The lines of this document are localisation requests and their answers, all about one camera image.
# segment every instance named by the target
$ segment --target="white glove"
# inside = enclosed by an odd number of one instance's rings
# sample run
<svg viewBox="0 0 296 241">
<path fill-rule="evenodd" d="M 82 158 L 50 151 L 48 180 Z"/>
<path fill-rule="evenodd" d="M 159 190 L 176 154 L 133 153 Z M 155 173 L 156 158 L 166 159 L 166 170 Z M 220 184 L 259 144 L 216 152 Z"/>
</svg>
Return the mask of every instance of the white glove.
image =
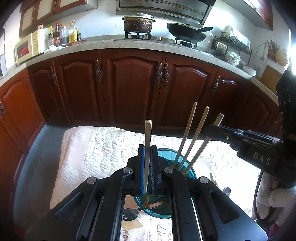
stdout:
<svg viewBox="0 0 296 241">
<path fill-rule="evenodd" d="M 257 212 L 261 219 L 264 219 L 269 214 L 269 207 L 283 207 L 283 210 L 279 213 L 276 224 L 280 227 L 296 203 L 296 186 L 293 188 L 276 188 L 277 181 L 264 172 L 261 183 L 258 189 L 256 205 Z"/>
</svg>

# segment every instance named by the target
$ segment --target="black frying pan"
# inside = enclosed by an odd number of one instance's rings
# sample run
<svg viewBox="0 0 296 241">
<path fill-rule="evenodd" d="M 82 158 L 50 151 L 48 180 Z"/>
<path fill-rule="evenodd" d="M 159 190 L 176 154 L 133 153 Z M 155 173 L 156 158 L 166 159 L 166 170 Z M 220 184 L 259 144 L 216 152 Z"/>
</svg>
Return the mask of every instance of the black frying pan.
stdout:
<svg viewBox="0 0 296 241">
<path fill-rule="evenodd" d="M 203 32 L 211 31 L 212 27 L 205 27 L 201 29 L 195 29 L 190 25 L 181 23 L 168 23 L 168 31 L 178 39 L 186 42 L 198 43 L 207 37 Z"/>
</svg>

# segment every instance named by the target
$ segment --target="quilted cloth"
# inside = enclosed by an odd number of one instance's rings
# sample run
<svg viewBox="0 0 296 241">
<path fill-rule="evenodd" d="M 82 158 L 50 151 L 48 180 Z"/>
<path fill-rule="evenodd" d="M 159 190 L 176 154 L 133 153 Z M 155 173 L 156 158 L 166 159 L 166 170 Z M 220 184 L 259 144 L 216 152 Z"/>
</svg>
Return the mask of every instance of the quilted cloth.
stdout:
<svg viewBox="0 0 296 241">
<path fill-rule="evenodd" d="M 151 136 L 151 144 L 157 148 L 178 150 L 182 139 Z M 64 133 L 58 175 L 53 190 L 50 208 L 63 200 L 85 179 L 110 176 L 126 166 L 130 157 L 136 156 L 139 144 L 144 144 L 145 135 L 114 127 L 80 126 Z M 187 139 L 184 155 L 190 145 Z M 202 144 L 197 140 L 188 156 L 191 161 Z M 212 172 L 221 189 L 231 188 L 230 198 L 243 210 L 252 210 L 252 199 L 260 170 L 236 156 L 229 145 L 210 141 L 200 158 L 193 165 L 199 176 L 209 177 Z M 132 199 L 126 206 L 135 205 Z M 138 220 L 144 227 L 130 231 L 122 230 L 121 240 L 172 240 L 171 220 L 158 219 L 140 212 Z"/>
</svg>

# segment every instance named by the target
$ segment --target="screw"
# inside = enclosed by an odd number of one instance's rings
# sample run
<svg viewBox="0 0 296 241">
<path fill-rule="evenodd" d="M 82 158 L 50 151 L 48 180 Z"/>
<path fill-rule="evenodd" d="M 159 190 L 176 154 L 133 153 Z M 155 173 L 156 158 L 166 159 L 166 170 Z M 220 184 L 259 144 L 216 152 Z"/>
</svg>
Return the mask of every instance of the screw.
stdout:
<svg viewBox="0 0 296 241">
<path fill-rule="evenodd" d="M 131 173 L 132 169 L 130 167 L 125 167 L 122 169 L 122 171 L 126 174 Z"/>
<path fill-rule="evenodd" d="M 209 182 L 209 179 L 207 179 L 206 177 L 201 177 L 200 182 L 203 184 L 207 184 Z"/>
<path fill-rule="evenodd" d="M 174 171 L 174 169 L 171 168 L 171 167 L 166 167 L 166 168 L 165 168 L 165 172 L 166 172 L 166 173 L 172 173 L 173 171 Z"/>
<path fill-rule="evenodd" d="M 94 184 L 94 183 L 96 183 L 96 178 L 95 178 L 95 177 L 89 177 L 89 178 L 87 179 L 87 183 L 88 183 L 88 184 Z"/>
</svg>

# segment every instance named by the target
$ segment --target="stove burner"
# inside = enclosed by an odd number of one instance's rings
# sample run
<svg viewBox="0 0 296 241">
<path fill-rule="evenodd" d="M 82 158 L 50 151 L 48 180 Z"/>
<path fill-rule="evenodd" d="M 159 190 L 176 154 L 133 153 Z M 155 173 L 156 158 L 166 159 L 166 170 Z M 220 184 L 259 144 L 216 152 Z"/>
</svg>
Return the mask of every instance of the stove burner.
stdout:
<svg viewBox="0 0 296 241">
<path fill-rule="evenodd" d="M 197 48 L 197 43 L 192 43 L 191 41 L 186 42 L 186 41 L 183 41 L 183 40 L 178 39 L 178 38 L 175 38 L 175 44 L 186 46 L 186 47 L 193 48 L 193 49 Z"/>
<path fill-rule="evenodd" d="M 126 32 L 124 35 L 125 39 L 151 39 L 151 34 L 132 34 L 131 38 L 128 37 L 128 35 L 131 34 L 129 32 Z"/>
</svg>

